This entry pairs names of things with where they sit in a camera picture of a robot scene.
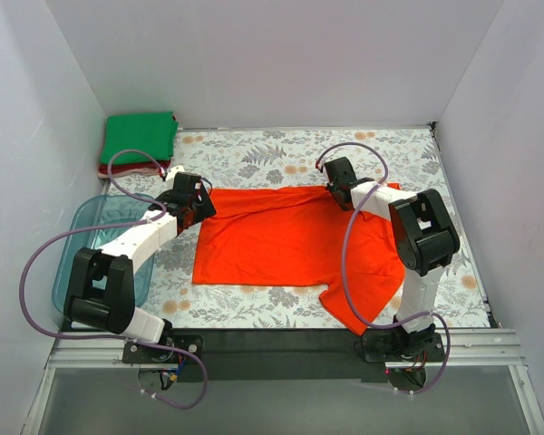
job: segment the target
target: green folded cloth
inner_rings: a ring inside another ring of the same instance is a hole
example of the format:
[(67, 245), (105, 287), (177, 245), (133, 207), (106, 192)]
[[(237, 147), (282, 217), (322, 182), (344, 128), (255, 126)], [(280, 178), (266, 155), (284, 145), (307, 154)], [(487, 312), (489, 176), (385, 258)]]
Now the green folded cloth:
[[(156, 160), (169, 160), (173, 156), (173, 139), (178, 123), (171, 111), (160, 113), (135, 113), (107, 118), (105, 147), (101, 163), (107, 164), (117, 152), (136, 149), (145, 151)], [(117, 158), (113, 165), (128, 165), (149, 161), (141, 154), (130, 152)]]

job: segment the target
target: orange-red garment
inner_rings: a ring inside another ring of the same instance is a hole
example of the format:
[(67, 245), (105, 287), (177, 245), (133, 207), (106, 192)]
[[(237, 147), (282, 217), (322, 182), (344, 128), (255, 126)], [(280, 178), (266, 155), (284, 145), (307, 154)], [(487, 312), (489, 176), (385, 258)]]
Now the orange-red garment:
[[(348, 306), (340, 257), (343, 211), (321, 186), (214, 189), (217, 215), (199, 232), (194, 284), (320, 285), (325, 309), (356, 334), (365, 326)], [(347, 271), (355, 306), (373, 320), (403, 281), (391, 224), (363, 213), (353, 227)]]

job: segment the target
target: purple cable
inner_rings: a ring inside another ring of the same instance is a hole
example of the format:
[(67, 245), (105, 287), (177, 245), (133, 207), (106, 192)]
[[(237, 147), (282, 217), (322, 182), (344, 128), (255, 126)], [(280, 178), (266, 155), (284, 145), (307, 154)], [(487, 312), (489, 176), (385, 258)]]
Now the purple cable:
[[(167, 209), (165, 208), (165, 206), (163, 204), (161, 204), (159, 201), (156, 201), (155, 199), (147, 199), (147, 198), (139, 197), (137, 195), (134, 195), (134, 194), (130, 193), (129, 191), (127, 191), (124, 188), (122, 188), (121, 186), (119, 186), (119, 184), (115, 180), (114, 176), (112, 175), (112, 163), (119, 156), (121, 156), (123, 154), (126, 154), (126, 153), (129, 153), (129, 152), (134, 152), (134, 153), (137, 153), (137, 154), (141, 154), (142, 156), (145, 156), (147, 159), (149, 159), (158, 168), (158, 170), (160, 171), (160, 174), (162, 175), (162, 177), (165, 176), (165, 169), (163, 169), (163, 167), (159, 164), (159, 162), (157, 160), (155, 160), (152, 156), (150, 156), (148, 153), (146, 153), (144, 151), (139, 151), (139, 150), (123, 150), (123, 151), (118, 152), (114, 156), (112, 156), (111, 159), (109, 160), (109, 165), (107, 165), (107, 172), (109, 174), (109, 180), (113, 184), (113, 186), (115, 186), (115, 188), (117, 188), (120, 192), (127, 195), (128, 197), (137, 199), (138, 201), (148, 202), (150, 204), (155, 204), (155, 205), (159, 206), (161, 208), (160, 214), (155, 216), (155, 217), (152, 217), (150, 219), (151, 222), (154, 222), (154, 221), (159, 220), (159, 219), (161, 219), (161, 218), (163, 218), (165, 216), (165, 214), (167, 213)], [(58, 236), (55, 236), (55, 237), (51, 238), (50, 240), (47, 240), (46, 242), (44, 242), (42, 245), (40, 245), (38, 247), (38, 249), (36, 249), (33, 252), (33, 254), (30, 256), (30, 258), (28, 259), (28, 261), (24, 265), (24, 269), (22, 271), (22, 274), (20, 275), (20, 284), (18, 286), (18, 301), (20, 303), (20, 309), (22, 310), (22, 314), (24, 316), (24, 319), (26, 319), (26, 322), (28, 322), (28, 324), (30, 324), (36, 331), (38, 331), (39, 333), (41, 333), (43, 335), (47, 335), (49, 337), (58, 338), (58, 339), (64, 339), (64, 340), (90, 340), (90, 339), (95, 339), (95, 338), (113, 338), (113, 339), (118, 339), (118, 340), (124, 340), (125, 338), (127, 338), (127, 337), (123, 337), (121, 335), (115, 335), (115, 334), (110, 334), (110, 333), (86, 334), (86, 335), (78, 335), (77, 336), (77, 335), (69, 335), (69, 334), (66, 334), (66, 333), (53, 333), (52, 331), (48, 331), (48, 330), (44, 329), (41, 325), (39, 325), (37, 322), (34, 321), (34, 319), (32, 318), (32, 316), (30, 315), (30, 313), (28, 311), (28, 307), (26, 306), (26, 296), (25, 296), (26, 278), (28, 277), (28, 272), (30, 271), (30, 267), (32, 266), (32, 264), (36, 260), (36, 258), (47, 247), (49, 247), (54, 242), (56, 242), (56, 241), (58, 241), (58, 240), (60, 240), (62, 238), (72, 236), (73, 234), (83, 233), (85, 231), (95, 231), (95, 230), (98, 230), (98, 229), (135, 227), (137, 225), (146, 225), (146, 224), (147, 224), (146, 220), (138, 220), (138, 221), (135, 221), (135, 222), (125, 222), (123, 224), (95, 225), (95, 226), (92, 226), (92, 227), (77, 228), (77, 229), (74, 229), (74, 230), (71, 230), (71, 231), (65, 231), (62, 234), (59, 234)], [(180, 410), (188, 410), (190, 408), (193, 408), (194, 406), (196, 406), (203, 399), (203, 397), (206, 394), (206, 390), (208, 388), (208, 371), (206, 369), (206, 366), (204, 365), (204, 363), (201, 361), (200, 358), (198, 358), (193, 353), (189, 353), (187, 351), (184, 351), (182, 349), (177, 349), (177, 348), (174, 348), (174, 347), (163, 346), (163, 345), (160, 345), (160, 344), (153, 344), (153, 343), (145, 343), (145, 342), (137, 342), (137, 343), (140, 344), (141, 346), (146, 346), (146, 347), (150, 347), (150, 348), (153, 348), (153, 349), (159, 349), (159, 350), (162, 350), (162, 351), (180, 353), (181, 355), (185, 355), (185, 356), (191, 358), (193, 361), (195, 361), (199, 365), (199, 368), (201, 369), (201, 374), (202, 374), (202, 377), (203, 377), (203, 387), (201, 389), (201, 393), (199, 394), (199, 397), (194, 402), (190, 403), (189, 405), (182, 405), (180, 403), (172, 401), (171, 399), (169, 399), (167, 397), (161, 396), (160, 394), (156, 394), (153, 391), (150, 392), (150, 391), (146, 390), (145, 392), (147, 392), (148, 394), (151, 394), (151, 395), (155, 394), (155, 397), (157, 397), (161, 401), (164, 401), (164, 402), (168, 403), (169, 405), (173, 406), (174, 408), (178, 408)]]
[[(343, 143), (338, 143), (336, 145), (333, 145), (332, 147), (327, 148), (320, 155), (320, 157), (316, 160), (316, 168), (317, 169), (322, 169), (322, 168), (319, 168), (318, 165), (320, 164), (320, 161), (322, 160), (322, 158), (326, 155), (326, 153), (328, 151), (334, 150), (335, 148), (344, 147), (346, 145), (354, 145), (354, 146), (365, 148), (366, 150), (371, 151), (381, 161), (381, 163), (383, 164), (383, 167), (384, 167), (383, 177), (378, 181), (378, 184), (374, 185), (367, 192), (367, 194), (363, 197), (363, 199), (361, 199), (361, 202), (359, 202), (359, 204), (355, 207), (355, 211), (353, 211), (353, 215), (349, 219), (348, 225), (346, 226), (345, 239), (343, 241), (343, 250), (341, 252), (341, 277), (343, 279), (343, 288), (345, 290), (346, 302), (348, 303), (349, 307), (351, 308), (351, 311), (353, 312), (353, 314), (361, 322), (363, 322), (368, 327), (373, 328), (373, 329), (380, 329), (380, 330), (393, 329), (393, 328), (396, 328), (397, 326), (401, 326), (402, 324), (406, 324), (408, 322), (411, 322), (412, 320), (415, 320), (415, 319), (417, 319), (419, 317), (423, 317), (423, 316), (426, 316), (426, 315), (431, 315), (431, 316), (437, 317), (440, 320), (440, 322), (443, 325), (443, 329), (445, 330), (445, 336), (447, 338), (447, 344), (446, 344), (447, 351), (445, 353), (445, 358), (443, 358), (442, 366), (440, 367), (439, 371), (437, 372), (435, 377), (432, 379), (432, 381), (429, 382), (427, 385), (425, 385), (420, 390), (414, 391), (413, 393), (419, 394), (419, 393), (422, 393), (422, 392), (426, 392), (426, 391), (430, 390), (432, 388), (432, 386), (437, 381), (439, 381), (439, 379), (443, 375), (443, 372), (445, 372), (445, 367), (447, 366), (447, 362), (448, 362), (449, 357), (450, 357), (450, 349), (452, 348), (452, 339), (450, 337), (450, 330), (449, 330), (449, 327), (447, 326), (447, 323), (445, 323), (445, 320), (437, 313), (431, 313), (431, 312), (428, 312), (428, 311), (421, 311), (420, 313), (410, 315), (409, 317), (406, 317), (403, 320), (400, 320), (398, 322), (393, 322), (392, 324), (373, 324), (372, 322), (369, 322), (368, 320), (366, 320), (363, 317), (363, 315), (360, 314), (358, 312), (358, 310), (356, 309), (355, 302), (353, 301), (353, 297), (351, 296), (351, 292), (350, 292), (350, 289), (349, 289), (349, 286), (348, 286), (348, 277), (347, 277), (347, 274), (346, 274), (346, 251), (347, 251), (347, 248), (348, 248), (348, 242), (349, 242), (349, 240), (351, 238), (351, 233), (353, 231), (353, 224), (355, 223), (356, 217), (361, 212), (361, 209), (363, 208), (363, 205), (366, 203), (366, 201), (369, 200), (371, 195), (373, 195), (376, 192), (376, 190), (380, 186), (382, 186), (383, 183), (387, 180), (387, 177), (389, 176), (389, 167), (387, 166), (387, 163), (384, 161), (383, 156), (381, 156), (381, 154), (379, 154), (377, 152), (377, 150), (375, 150), (374, 148), (369, 147), (368, 145), (365, 145), (365, 144), (359, 143), (359, 142), (343, 142)], [(404, 392), (404, 393), (407, 393), (407, 394), (411, 394), (410, 391), (403, 391), (403, 390), (400, 390), (400, 391)]]

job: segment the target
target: purple hose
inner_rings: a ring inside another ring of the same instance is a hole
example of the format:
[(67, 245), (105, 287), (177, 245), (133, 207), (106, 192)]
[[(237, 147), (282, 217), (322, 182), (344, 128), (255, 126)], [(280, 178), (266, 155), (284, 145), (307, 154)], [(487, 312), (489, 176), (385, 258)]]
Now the purple hose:
[[(147, 199), (147, 198), (144, 198), (144, 197), (139, 197), (137, 195), (133, 195), (129, 191), (127, 191), (124, 188), (122, 188), (121, 186), (119, 186), (119, 184), (115, 180), (114, 176), (112, 175), (112, 163), (119, 156), (121, 156), (123, 154), (127, 154), (129, 152), (134, 152), (134, 153), (137, 153), (137, 154), (141, 154), (142, 156), (145, 156), (146, 158), (148, 158), (158, 168), (161, 175), (164, 176), (165, 169), (163, 169), (163, 167), (159, 164), (159, 162), (157, 160), (155, 160), (152, 156), (150, 156), (148, 153), (146, 153), (144, 151), (139, 151), (139, 150), (123, 150), (123, 151), (118, 152), (114, 156), (112, 156), (111, 160), (109, 160), (109, 165), (107, 166), (107, 172), (109, 174), (109, 180), (111, 181), (113, 186), (115, 186), (115, 188), (117, 188), (120, 192), (124, 193), (128, 197), (137, 199), (138, 201), (148, 202), (150, 204), (155, 204), (155, 205), (159, 206), (161, 208), (160, 214), (155, 216), (155, 217), (152, 217), (150, 219), (150, 221), (153, 222), (153, 221), (159, 220), (159, 219), (163, 218), (165, 216), (165, 214), (167, 213), (167, 209), (165, 208), (165, 206), (163, 204), (161, 204), (159, 201), (156, 201), (155, 199)], [(49, 337), (58, 338), (58, 339), (64, 339), (64, 340), (90, 340), (90, 339), (94, 339), (94, 338), (113, 338), (113, 339), (124, 340), (126, 337), (123, 337), (123, 336), (120, 336), (120, 335), (115, 335), (115, 334), (110, 334), (110, 333), (98, 333), (98, 334), (87, 334), (87, 335), (77, 336), (77, 335), (69, 335), (69, 334), (66, 334), (66, 333), (53, 333), (52, 331), (48, 331), (48, 330), (44, 329), (37, 322), (34, 321), (32, 316), (28, 312), (28, 307), (26, 306), (26, 296), (25, 296), (24, 288), (25, 288), (25, 285), (26, 285), (26, 278), (28, 277), (28, 272), (30, 271), (30, 267), (32, 266), (33, 262), (36, 260), (36, 258), (47, 247), (52, 245), (54, 242), (60, 240), (61, 238), (72, 236), (73, 234), (83, 233), (85, 231), (94, 231), (94, 230), (98, 230), (98, 229), (135, 227), (137, 225), (145, 225), (145, 224), (147, 224), (146, 220), (138, 220), (138, 221), (135, 221), (135, 222), (126, 222), (126, 223), (123, 223), (123, 224), (95, 225), (95, 226), (92, 226), (92, 227), (77, 228), (77, 229), (74, 229), (74, 230), (71, 230), (71, 231), (65, 231), (64, 233), (59, 234), (58, 236), (55, 236), (55, 237), (51, 238), (50, 240), (47, 240), (46, 242), (44, 242), (42, 245), (40, 245), (40, 247), (38, 247), (38, 249), (36, 249), (36, 251), (34, 251), (33, 254), (30, 256), (30, 258), (28, 259), (28, 261), (24, 265), (24, 269), (22, 271), (22, 274), (20, 275), (20, 284), (18, 286), (18, 300), (20, 302), (20, 309), (22, 310), (22, 314), (24, 316), (24, 319), (26, 319), (26, 322), (28, 322), (28, 324), (30, 324), (39, 333), (47, 335)], [(201, 389), (201, 393), (199, 394), (199, 397), (195, 401), (190, 403), (189, 405), (182, 405), (180, 403), (172, 401), (171, 399), (169, 399), (167, 397), (161, 396), (160, 394), (156, 394), (155, 397), (157, 397), (161, 401), (164, 401), (164, 402), (168, 403), (169, 405), (173, 406), (174, 408), (178, 408), (180, 410), (188, 410), (190, 408), (193, 408), (194, 406), (196, 406), (203, 399), (203, 397), (206, 394), (206, 390), (208, 388), (208, 371), (206, 369), (206, 366), (204, 365), (204, 363), (201, 361), (200, 358), (198, 358), (193, 353), (189, 353), (189, 352), (184, 351), (182, 349), (176, 349), (176, 348), (169, 347), (169, 346), (162, 346), (160, 344), (145, 343), (145, 342), (138, 342), (138, 344), (141, 345), (141, 346), (147, 346), (147, 347), (150, 347), (150, 348), (153, 348), (153, 349), (159, 349), (159, 350), (162, 350), (162, 351), (175, 352), (175, 353), (179, 353), (181, 355), (185, 355), (186, 357), (189, 357), (193, 361), (195, 361), (199, 365), (199, 368), (201, 369), (201, 374), (202, 374), (202, 377), (203, 377), (203, 387)], [(151, 392), (146, 391), (146, 392), (148, 394), (153, 394), (153, 391), (151, 391)]]
[[(392, 324), (373, 324), (372, 322), (369, 322), (368, 320), (366, 320), (363, 317), (363, 315), (360, 314), (358, 312), (358, 310), (356, 309), (355, 302), (353, 301), (353, 297), (351, 296), (351, 292), (350, 292), (349, 285), (348, 285), (348, 277), (347, 277), (347, 273), (346, 273), (346, 251), (347, 251), (347, 248), (348, 248), (349, 240), (351, 238), (351, 233), (353, 231), (353, 224), (355, 223), (356, 217), (361, 212), (361, 209), (363, 208), (363, 205), (366, 203), (366, 201), (369, 200), (371, 195), (373, 195), (375, 193), (375, 191), (381, 185), (383, 185), (383, 183), (387, 180), (387, 177), (389, 176), (389, 167), (387, 166), (387, 163), (384, 161), (383, 156), (381, 156), (381, 154), (379, 154), (374, 148), (369, 147), (368, 145), (364, 145), (363, 143), (359, 143), (359, 142), (343, 142), (343, 143), (338, 143), (336, 145), (333, 145), (332, 147), (327, 148), (320, 155), (320, 157), (316, 160), (316, 167), (318, 169), (321, 169), (321, 168), (319, 168), (320, 161), (326, 155), (326, 153), (328, 151), (334, 150), (335, 148), (344, 147), (345, 145), (354, 145), (354, 146), (362, 147), (362, 148), (365, 148), (366, 150), (371, 151), (381, 161), (381, 163), (383, 164), (383, 167), (384, 167), (383, 177), (379, 180), (378, 184), (373, 186), (367, 192), (367, 194), (363, 197), (363, 199), (361, 199), (361, 202), (359, 202), (359, 204), (355, 207), (355, 211), (353, 212), (353, 215), (349, 219), (348, 225), (346, 226), (345, 240), (343, 241), (343, 250), (341, 252), (341, 277), (343, 279), (343, 288), (345, 290), (346, 302), (348, 303), (349, 307), (351, 308), (351, 311), (353, 312), (353, 314), (361, 322), (363, 322), (368, 327), (373, 328), (373, 329), (380, 329), (380, 330), (393, 329), (393, 328), (396, 328), (397, 326), (401, 326), (402, 324), (406, 324), (408, 322), (411, 322), (412, 320), (415, 320), (415, 319), (417, 319), (419, 317), (423, 317), (423, 316), (426, 316), (426, 315), (432, 315), (434, 317), (437, 317), (440, 320), (440, 322), (443, 325), (443, 329), (445, 330), (445, 336), (447, 338), (446, 353), (445, 353), (445, 358), (443, 358), (442, 366), (441, 366), (440, 370), (437, 372), (437, 374), (435, 375), (435, 377), (432, 379), (432, 381), (429, 382), (427, 385), (425, 385), (420, 390), (414, 391), (415, 394), (426, 392), (426, 391), (430, 390), (432, 388), (432, 386), (437, 381), (439, 381), (439, 379), (443, 375), (443, 372), (445, 372), (445, 367), (447, 366), (447, 362), (448, 362), (449, 357), (450, 357), (450, 349), (452, 348), (452, 339), (450, 337), (450, 330), (449, 330), (449, 328), (447, 326), (447, 323), (445, 323), (445, 320), (443, 320), (443, 318), (437, 313), (422, 311), (420, 313), (410, 315), (409, 317), (404, 318), (403, 320), (400, 320), (398, 322), (393, 322)], [(401, 392), (405, 392), (407, 394), (411, 393), (410, 391), (401, 391)]]

